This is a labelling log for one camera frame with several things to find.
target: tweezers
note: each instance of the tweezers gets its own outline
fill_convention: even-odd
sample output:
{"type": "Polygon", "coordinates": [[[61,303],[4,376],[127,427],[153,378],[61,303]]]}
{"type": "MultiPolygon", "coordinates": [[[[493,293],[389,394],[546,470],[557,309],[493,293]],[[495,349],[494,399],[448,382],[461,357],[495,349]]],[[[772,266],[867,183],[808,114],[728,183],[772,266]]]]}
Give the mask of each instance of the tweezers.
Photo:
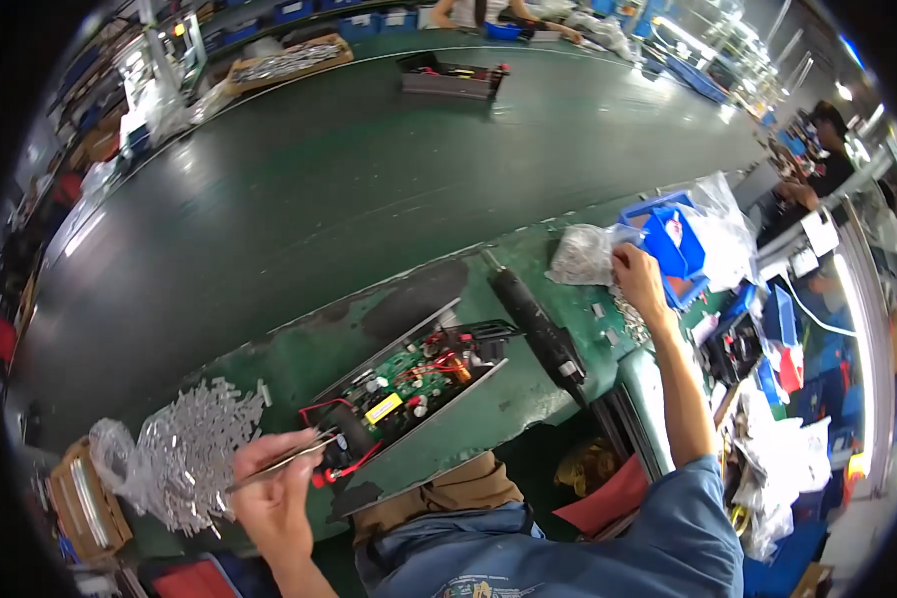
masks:
{"type": "Polygon", "coordinates": [[[289,464],[296,459],[299,455],[308,454],[309,452],[313,452],[315,450],[319,450],[322,447],[326,446],[331,442],[335,442],[335,434],[338,428],[330,428],[325,432],[319,433],[319,435],[312,439],[311,443],[304,447],[296,447],[290,448],[285,454],[279,456],[272,463],[262,468],[258,472],[247,475],[240,481],[235,484],[232,484],[226,489],[227,494],[232,494],[241,488],[245,488],[249,486],[253,482],[261,481],[263,479],[269,479],[275,473],[282,471],[284,468],[288,467],[289,464]]]}

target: blue shirt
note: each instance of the blue shirt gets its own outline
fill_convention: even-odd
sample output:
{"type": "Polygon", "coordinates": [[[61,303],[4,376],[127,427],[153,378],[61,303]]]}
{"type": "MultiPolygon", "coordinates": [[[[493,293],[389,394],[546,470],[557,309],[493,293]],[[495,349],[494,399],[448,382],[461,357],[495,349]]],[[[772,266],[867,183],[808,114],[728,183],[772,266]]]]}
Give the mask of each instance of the blue shirt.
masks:
{"type": "Polygon", "coordinates": [[[742,596],[742,547],[721,506],[718,461],[705,456],[648,488],[620,539],[555,543],[526,506],[411,520],[356,555],[375,598],[742,596]]]}

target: green circuit board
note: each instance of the green circuit board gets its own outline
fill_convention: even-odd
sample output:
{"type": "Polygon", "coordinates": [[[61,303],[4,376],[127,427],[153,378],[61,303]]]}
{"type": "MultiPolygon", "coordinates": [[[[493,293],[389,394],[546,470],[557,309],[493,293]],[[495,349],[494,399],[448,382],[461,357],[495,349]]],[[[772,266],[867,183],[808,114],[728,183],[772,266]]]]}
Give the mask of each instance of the green circuit board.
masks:
{"type": "Polygon", "coordinates": [[[364,389],[364,383],[359,383],[343,390],[341,396],[357,408],[359,415],[365,417],[366,413],[384,401],[393,392],[398,394],[401,403],[390,413],[386,413],[382,419],[374,424],[369,422],[368,419],[363,419],[363,424],[365,424],[372,437],[382,440],[389,430],[403,430],[406,427],[412,428],[421,423],[466,388],[466,385],[458,383],[451,374],[436,371],[404,377],[398,382],[393,382],[396,377],[408,369],[431,363],[431,358],[427,358],[416,344],[405,346],[395,351],[382,364],[373,368],[372,375],[366,377],[366,380],[373,377],[382,377],[389,382],[388,387],[375,392],[367,392],[364,389]],[[422,418],[416,417],[412,413],[412,409],[407,405],[407,401],[415,396],[424,396],[427,400],[427,415],[422,418]]]}

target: black cylinder tool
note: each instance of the black cylinder tool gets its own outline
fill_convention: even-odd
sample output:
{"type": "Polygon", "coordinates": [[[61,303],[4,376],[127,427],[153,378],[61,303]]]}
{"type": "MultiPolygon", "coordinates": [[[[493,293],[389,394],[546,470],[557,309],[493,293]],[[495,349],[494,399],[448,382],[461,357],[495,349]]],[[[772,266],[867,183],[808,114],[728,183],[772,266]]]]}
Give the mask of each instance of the black cylinder tool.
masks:
{"type": "Polygon", "coordinates": [[[545,308],[514,272],[501,265],[490,252],[483,251],[482,256],[495,269],[494,275],[489,279],[491,290],[512,317],[514,324],[524,332],[525,340],[538,362],[548,372],[552,382],[565,389],[579,407],[585,409],[587,402],[582,392],[585,366],[575,349],[571,334],[564,328],[555,326],[545,308]]]}

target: white shirt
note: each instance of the white shirt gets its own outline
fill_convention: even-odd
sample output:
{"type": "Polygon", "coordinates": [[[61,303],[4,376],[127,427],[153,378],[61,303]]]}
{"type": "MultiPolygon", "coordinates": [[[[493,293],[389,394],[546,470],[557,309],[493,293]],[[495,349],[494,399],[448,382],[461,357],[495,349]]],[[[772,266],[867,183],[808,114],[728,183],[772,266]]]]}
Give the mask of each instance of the white shirt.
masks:
{"type": "MultiPolygon", "coordinates": [[[[508,6],[509,0],[485,0],[485,22],[496,25],[498,14],[508,6]]],[[[477,27],[475,25],[475,0],[455,0],[449,16],[459,27],[477,27]]]]}

